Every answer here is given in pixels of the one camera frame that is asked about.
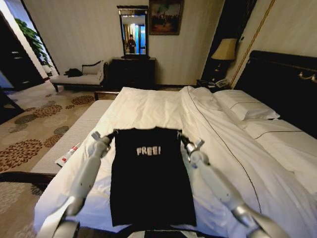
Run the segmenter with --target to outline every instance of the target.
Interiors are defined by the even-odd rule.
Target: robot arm
[[[288,238],[288,234],[270,218],[252,210],[243,200],[239,191],[217,168],[209,163],[206,154],[199,148],[204,143],[197,144],[189,141],[181,134],[181,140],[194,168],[198,168],[202,178],[214,195],[231,211],[233,216],[251,232],[251,238]]]
[[[96,131],[92,134],[95,142],[88,148],[89,159],[78,171],[70,188],[69,197],[55,212],[44,221],[38,238],[76,237],[79,223],[66,220],[67,216],[75,216],[85,204],[85,199],[94,185],[101,164],[100,159],[107,154],[116,131],[100,138]]]

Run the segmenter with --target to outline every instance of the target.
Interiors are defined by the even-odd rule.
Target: bedroom floor
[[[181,88],[161,88],[179,91]],[[22,114],[0,125],[0,173],[30,171],[95,101],[94,92],[62,90],[45,83],[9,96]],[[99,99],[114,100],[113,95]],[[28,183],[0,182],[0,237],[33,238],[33,209],[41,191]],[[105,237],[81,229],[78,237]]]

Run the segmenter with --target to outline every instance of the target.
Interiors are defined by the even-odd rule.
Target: white duvet
[[[292,173],[221,111],[216,99],[205,88],[185,87],[179,92],[123,88],[93,131],[106,135],[114,128],[155,126],[182,129],[192,141],[203,139],[205,144],[201,150],[238,188],[249,206],[271,217],[291,237],[317,237],[317,205],[313,197]],[[88,135],[39,199],[34,218],[37,231],[67,197],[76,172],[88,159],[87,149],[92,142],[93,138]],[[109,195],[114,143],[102,158],[85,206],[74,217],[81,226],[113,232],[125,227],[111,224]],[[183,157],[191,182],[197,226],[177,227],[209,235],[245,237],[247,230],[213,196],[199,171],[188,164],[184,151]]]

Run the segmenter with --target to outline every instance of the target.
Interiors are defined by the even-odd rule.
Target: potted plant
[[[19,25],[23,35],[25,36],[26,40],[29,42],[34,54],[38,58],[39,62],[43,66],[43,69],[46,73],[50,73],[51,65],[49,64],[47,55],[43,52],[42,42],[39,41],[39,35],[37,32],[33,31],[31,28],[27,27],[26,22],[21,21],[20,19],[15,19],[16,23]]]

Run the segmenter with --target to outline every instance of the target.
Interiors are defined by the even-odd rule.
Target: mirror
[[[148,55],[147,6],[117,6],[124,57]]]

